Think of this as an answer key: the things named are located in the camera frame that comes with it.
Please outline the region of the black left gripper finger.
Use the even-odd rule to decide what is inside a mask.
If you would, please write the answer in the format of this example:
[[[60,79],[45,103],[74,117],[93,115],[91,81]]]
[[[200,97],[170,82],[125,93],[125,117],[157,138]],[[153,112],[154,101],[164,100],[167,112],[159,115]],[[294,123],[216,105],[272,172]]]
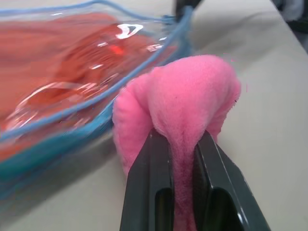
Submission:
[[[194,150],[193,212],[199,231],[268,231],[242,172],[205,133]]]
[[[152,129],[128,173],[120,231],[171,231],[173,223],[170,146]]]

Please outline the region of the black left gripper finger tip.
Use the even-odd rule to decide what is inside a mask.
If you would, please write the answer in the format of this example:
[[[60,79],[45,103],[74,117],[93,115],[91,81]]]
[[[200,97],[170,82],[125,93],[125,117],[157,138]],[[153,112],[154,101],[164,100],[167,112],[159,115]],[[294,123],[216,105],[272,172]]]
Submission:
[[[175,0],[176,19],[182,18],[186,7],[191,7],[194,10],[201,2],[202,0]]]

